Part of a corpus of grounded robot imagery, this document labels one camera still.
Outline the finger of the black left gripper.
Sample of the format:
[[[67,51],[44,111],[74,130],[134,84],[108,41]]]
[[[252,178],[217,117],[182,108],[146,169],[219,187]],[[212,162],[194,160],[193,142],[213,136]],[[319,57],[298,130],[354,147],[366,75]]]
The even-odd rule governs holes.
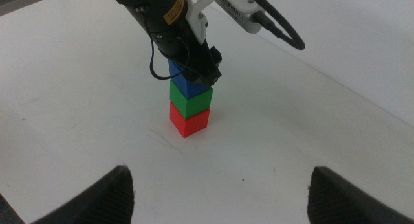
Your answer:
[[[186,80],[191,84],[199,84],[205,87],[211,87],[218,81],[221,76],[222,74],[219,71],[208,76],[202,76],[196,73],[188,73],[186,74]]]

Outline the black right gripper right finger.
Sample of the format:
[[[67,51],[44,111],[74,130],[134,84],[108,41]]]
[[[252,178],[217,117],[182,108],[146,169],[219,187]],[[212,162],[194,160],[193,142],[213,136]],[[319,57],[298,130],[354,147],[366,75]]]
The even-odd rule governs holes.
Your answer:
[[[307,215],[311,223],[413,224],[326,166],[312,172]]]

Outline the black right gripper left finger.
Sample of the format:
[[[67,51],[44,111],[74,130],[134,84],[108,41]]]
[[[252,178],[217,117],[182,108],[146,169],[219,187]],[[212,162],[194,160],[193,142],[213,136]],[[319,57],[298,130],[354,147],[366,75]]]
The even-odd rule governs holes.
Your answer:
[[[129,168],[116,166],[82,193],[35,222],[130,224],[134,198]]]

